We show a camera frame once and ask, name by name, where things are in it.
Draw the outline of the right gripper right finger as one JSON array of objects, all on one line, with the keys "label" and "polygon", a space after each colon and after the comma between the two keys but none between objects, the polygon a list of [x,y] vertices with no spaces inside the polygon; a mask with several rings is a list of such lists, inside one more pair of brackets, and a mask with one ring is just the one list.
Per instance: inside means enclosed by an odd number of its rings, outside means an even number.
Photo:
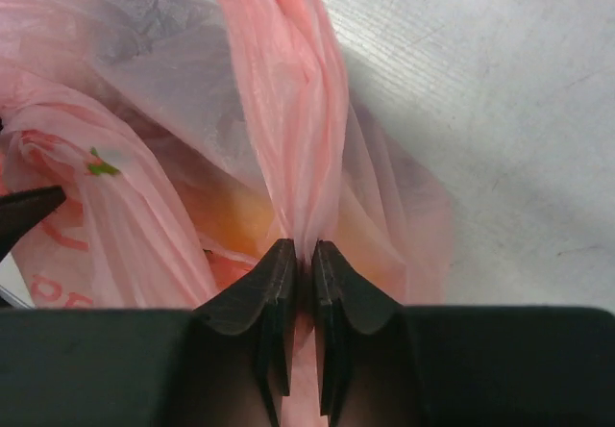
[{"label": "right gripper right finger", "polygon": [[403,307],[330,241],[312,257],[319,408],[331,426],[421,423]]}]

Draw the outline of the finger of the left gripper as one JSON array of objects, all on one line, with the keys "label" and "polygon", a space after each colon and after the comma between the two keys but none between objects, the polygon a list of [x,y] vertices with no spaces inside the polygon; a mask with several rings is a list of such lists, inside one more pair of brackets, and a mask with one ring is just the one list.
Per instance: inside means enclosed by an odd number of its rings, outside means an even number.
[{"label": "finger of the left gripper", "polygon": [[60,186],[35,188],[1,197],[0,259],[66,199]]}]

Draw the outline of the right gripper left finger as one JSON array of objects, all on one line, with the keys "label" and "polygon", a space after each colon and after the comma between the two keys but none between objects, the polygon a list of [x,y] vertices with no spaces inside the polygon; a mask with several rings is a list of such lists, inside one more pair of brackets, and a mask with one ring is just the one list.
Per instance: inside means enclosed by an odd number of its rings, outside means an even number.
[{"label": "right gripper left finger", "polygon": [[243,277],[195,310],[204,331],[197,419],[203,426],[280,426],[290,394],[298,265],[279,239]]}]

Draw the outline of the pink plastic bag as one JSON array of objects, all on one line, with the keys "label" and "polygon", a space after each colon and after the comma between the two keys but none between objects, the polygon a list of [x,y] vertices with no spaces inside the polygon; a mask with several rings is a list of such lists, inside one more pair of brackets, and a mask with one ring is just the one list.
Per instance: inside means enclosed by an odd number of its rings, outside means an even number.
[{"label": "pink plastic bag", "polygon": [[280,426],[331,426],[317,243],[405,322],[450,259],[446,191],[350,97],[320,0],[1,0],[1,197],[53,186],[8,254],[32,305],[1,314],[5,426],[203,426],[195,310],[279,239],[298,265]]}]

